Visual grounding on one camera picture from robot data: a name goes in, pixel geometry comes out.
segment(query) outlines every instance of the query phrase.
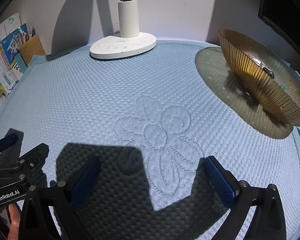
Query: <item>lamp base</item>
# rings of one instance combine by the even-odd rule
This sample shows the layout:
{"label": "lamp base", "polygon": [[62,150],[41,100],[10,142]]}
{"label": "lamp base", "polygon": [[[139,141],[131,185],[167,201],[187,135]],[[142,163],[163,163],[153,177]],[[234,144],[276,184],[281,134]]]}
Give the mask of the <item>lamp base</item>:
{"label": "lamp base", "polygon": [[95,42],[90,47],[90,54],[97,59],[118,59],[147,52],[156,44],[156,37],[149,33],[140,32],[132,38],[122,38],[119,33]]}

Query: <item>blue gripper pad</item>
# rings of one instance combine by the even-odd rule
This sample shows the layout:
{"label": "blue gripper pad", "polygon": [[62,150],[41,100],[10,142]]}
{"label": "blue gripper pad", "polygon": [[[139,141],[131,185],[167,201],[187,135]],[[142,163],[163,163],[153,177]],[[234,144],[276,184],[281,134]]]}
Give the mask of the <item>blue gripper pad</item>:
{"label": "blue gripper pad", "polygon": [[18,135],[12,133],[0,140],[0,152],[8,149],[10,146],[14,145],[18,141]]}
{"label": "blue gripper pad", "polygon": [[79,208],[85,202],[88,194],[94,187],[101,169],[101,162],[97,156],[94,156],[90,164],[84,170],[78,182],[70,191],[69,203],[73,208]]}
{"label": "blue gripper pad", "polygon": [[209,156],[204,160],[203,167],[205,175],[217,192],[224,207],[233,208],[235,206],[236,192],[230,186],[222,172],[213,163],[212,158],[214,157]]}

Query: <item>pen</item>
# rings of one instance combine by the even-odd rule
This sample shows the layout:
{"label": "pen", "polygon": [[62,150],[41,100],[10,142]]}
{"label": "pen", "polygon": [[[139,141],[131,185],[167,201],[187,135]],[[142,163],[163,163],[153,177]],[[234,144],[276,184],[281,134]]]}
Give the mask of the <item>pen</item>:
{"label": "pen", "polygon": [[29,38],[28,33],[25,33],[25,35],[26,35],[26,42],[27,42],[27,41],[29,41],[30,38]]}
{"label": "pen", "polygon": [[32,32],[32,37],[35,36],[35,28],[34,27],[32,27],[31,32]]}
{"label": "pen", "polygon": [[26,33],[21,29],[21,27],[18,28],[20,34],[21,34],[21,37],[22,37],[22,40],[23,40],[23,44],[26,43]]}
{"label": "pen", "polygon": [[21,46],[22,46],[22,45],[23,45],[23,40],[22,40],[22,36],[21,36],[20,33],[17,35],[17,39],[18,39],[19,43],[20,43]]}
{"label": "pen", "polygon": [[19,47],[21,47],[21,44],[18,41],[18,38],[15,35],[12,35],[14,41],[18,44]]}

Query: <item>desk lamp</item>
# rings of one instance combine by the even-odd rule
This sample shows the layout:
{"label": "desk lamp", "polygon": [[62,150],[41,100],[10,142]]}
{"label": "desk lamp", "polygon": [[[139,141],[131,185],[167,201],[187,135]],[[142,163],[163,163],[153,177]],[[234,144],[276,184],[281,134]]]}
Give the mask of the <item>desk lamp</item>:
{"label": "desk lamp", "polygon": [[147,52],[156,46],[156,37],[139,30],[138,4],[136,0],[120,0],[118,3],[120,33],[105,37],[90,47],[90,55],[96,59],[118,59]]}

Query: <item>flower embroidery pattern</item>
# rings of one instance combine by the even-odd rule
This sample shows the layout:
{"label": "flower embroidery pattern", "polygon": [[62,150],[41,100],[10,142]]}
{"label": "flower embroidery pattern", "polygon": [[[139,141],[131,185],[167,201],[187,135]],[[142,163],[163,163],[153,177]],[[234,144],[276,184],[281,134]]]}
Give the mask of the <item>flower embroidery pattern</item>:
{"label": "flower embroidery pattern", "polygon": [[171,195],[185,172],[195,173],[201,157],[199,146],[184,135],[190,124],[183,107],[162,110],[155,99],[141,96],[136,100],[136,117],[119,118],[114,132],[125,145],[141,149],[150,186]]}

